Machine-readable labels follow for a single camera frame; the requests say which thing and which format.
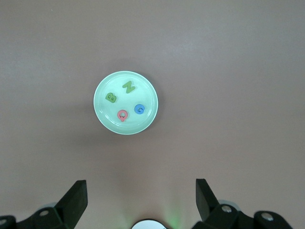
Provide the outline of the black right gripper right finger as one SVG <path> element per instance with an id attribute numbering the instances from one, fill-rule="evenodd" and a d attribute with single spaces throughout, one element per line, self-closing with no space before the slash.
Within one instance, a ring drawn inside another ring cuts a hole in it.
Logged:
<path id="1" fill-rule="evenodd" d="M 221 204 L 206 179 L 196 179 L 196 205 L 201 220 L 194 229 L 292 229 L 275 212 L 258 211 L 250 217 L 230 204 Z"/>

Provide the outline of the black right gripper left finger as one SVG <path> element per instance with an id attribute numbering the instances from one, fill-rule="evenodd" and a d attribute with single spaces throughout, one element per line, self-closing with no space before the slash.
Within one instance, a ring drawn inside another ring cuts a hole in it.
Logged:
<path id="1" fill-rule="evenodd" d="M 13 215 L 0 217 L 2 229 L 73 229 L 87 208 L 86 180 L 76 181 L 53 207 L 44 207 L 17 222 Z"/>

